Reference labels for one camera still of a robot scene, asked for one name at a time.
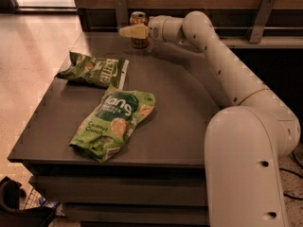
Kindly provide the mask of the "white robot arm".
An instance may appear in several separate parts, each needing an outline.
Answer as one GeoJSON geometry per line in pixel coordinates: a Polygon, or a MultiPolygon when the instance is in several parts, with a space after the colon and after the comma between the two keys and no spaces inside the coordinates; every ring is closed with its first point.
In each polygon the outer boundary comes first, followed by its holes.
{"type": "Polygon", "coordinates": [[[184,18],[155,16],[119,33],[196,46],[220,86],[224,108],[205,132],[210,227],[290,227],[278,161],[298,145],[301,128],[288,106],[220,40],[200,11],[184,18]]]}

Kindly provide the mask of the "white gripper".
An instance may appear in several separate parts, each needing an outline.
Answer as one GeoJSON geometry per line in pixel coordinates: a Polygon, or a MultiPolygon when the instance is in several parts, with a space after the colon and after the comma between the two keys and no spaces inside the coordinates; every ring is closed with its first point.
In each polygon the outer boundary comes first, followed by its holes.
{"type": "Polygon", "coordinates": [[[124,38],[147,39],[150,37],[156,42],[162,43],[163,39],[163,25],[165,22],[164,16],[151,16],[147,28],[144,24],[135,24],[132,26],[125,26],[119,30],[119,34],[124,38]]]}

